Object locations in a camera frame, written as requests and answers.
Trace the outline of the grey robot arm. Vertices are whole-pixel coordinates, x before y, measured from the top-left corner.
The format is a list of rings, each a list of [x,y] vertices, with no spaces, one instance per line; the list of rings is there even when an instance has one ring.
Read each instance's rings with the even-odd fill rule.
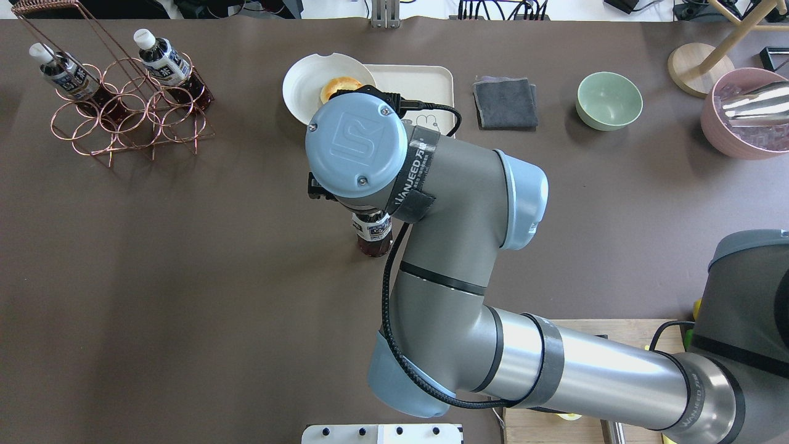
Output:
[[[307,119],[316,182],[411,224],[369,373],[386,404],[454,395],[681,443],[787,441],[787,156],[680,132],[511,154],[341,94]]]

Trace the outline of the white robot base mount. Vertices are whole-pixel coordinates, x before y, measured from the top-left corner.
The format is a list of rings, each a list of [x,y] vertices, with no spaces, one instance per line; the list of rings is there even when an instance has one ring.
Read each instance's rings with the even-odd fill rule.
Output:
[[[305,428],[301,443],[465,443],[461,424],[327,424]]]

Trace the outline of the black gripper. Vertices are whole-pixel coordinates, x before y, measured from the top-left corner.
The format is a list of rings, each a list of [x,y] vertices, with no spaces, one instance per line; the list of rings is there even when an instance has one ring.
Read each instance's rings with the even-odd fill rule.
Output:
[[[328,191],[328,189],[321,185],[312,171],[308,172],[308,197],[315,200],[325,199],[338,202],[335,194]]]

